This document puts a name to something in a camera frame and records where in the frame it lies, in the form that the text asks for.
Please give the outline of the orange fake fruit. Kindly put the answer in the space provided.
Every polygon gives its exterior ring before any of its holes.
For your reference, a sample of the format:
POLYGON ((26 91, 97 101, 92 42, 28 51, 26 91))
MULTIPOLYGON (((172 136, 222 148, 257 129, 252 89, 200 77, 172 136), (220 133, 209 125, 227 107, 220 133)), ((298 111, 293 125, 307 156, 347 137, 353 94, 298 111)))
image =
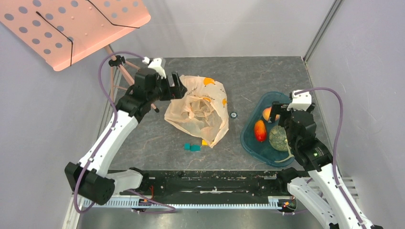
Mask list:
POLYGON ((258 120, 254 125, 254 135, 258 142, 267 140, 266 125, 263 120, 258 120))
MULTIPOLYGON (((269 122, 271 110, 272 110, 272 107, 268 107, 268 108, 264 109, 262 112, 262 117, 266 122, 269 122)), ((278 121, 279 119, 280 119, 280 115, 277 114, 275 117, 275 121, 278 121)))

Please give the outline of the green netted fake melon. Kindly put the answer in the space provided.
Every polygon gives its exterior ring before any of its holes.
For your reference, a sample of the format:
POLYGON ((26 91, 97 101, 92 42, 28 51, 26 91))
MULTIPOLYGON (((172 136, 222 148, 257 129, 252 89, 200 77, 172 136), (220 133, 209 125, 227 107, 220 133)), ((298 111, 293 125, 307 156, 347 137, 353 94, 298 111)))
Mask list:
POLYGON ((276 151, 288 153, 286 158, 276 160, 276 163, 285 162, 294 157, 291 153, 291 147, 288 145, 286 131, 283 127, 276 125, 270 130, 269 142, 276 151))

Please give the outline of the translucent orange plastic bag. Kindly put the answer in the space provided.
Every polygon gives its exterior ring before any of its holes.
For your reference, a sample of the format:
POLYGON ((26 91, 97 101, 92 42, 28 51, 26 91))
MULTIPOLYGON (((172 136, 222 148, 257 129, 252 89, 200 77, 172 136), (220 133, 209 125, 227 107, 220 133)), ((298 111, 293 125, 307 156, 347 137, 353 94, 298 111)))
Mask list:
POLYGON ((164 120, 213 148, 229 130, 228 98, 224 85, 210 77, 182 75, 187 92, 171 100, 164 120))

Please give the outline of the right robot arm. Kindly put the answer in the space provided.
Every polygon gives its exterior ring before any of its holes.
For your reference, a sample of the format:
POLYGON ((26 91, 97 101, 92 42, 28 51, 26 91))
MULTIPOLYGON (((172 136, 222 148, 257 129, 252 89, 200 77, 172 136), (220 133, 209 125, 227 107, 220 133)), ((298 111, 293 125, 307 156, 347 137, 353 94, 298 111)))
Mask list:
POLYGON ((279 126, 286 131, 287 144, 295 160, 316 182, 322 196, 310 188, 294 168, 277 174, 276 189, 296 197, 325 229, 378 229, 364 213, 345 186, 329 149, 316 138, 317 125, 310 104, 307 110, 272 103, 270 120, 280 115, 279 126))

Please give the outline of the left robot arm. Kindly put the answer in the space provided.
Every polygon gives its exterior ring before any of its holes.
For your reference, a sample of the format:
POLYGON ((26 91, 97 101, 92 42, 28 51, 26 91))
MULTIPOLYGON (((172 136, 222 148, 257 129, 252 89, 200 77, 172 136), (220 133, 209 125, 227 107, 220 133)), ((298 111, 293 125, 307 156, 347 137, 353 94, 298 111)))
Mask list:
POLYGON ((128 135, 138 126, 157 100, 182 99, 187 88, 177 72, 162 77, 156 70, 141 68, 135 82, 112 104, 113 116, 92 148, 77 163, 69 162, 64 172, 74 193, 103 205, 114 194, 133 189, 149 191, 150 181, 134 169, 109 173, 110 164, 128 135))

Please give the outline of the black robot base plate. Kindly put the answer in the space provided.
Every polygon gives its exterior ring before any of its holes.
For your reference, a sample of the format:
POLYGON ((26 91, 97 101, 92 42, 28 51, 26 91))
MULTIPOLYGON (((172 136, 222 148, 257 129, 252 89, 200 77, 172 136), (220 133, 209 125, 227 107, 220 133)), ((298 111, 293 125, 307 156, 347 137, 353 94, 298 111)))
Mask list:
POLYGON ((288 196, 287 186, 277 180, 280 170, 144 170, 135 191, 153 197, 175 193, 253 193, 258 196, 288 196))

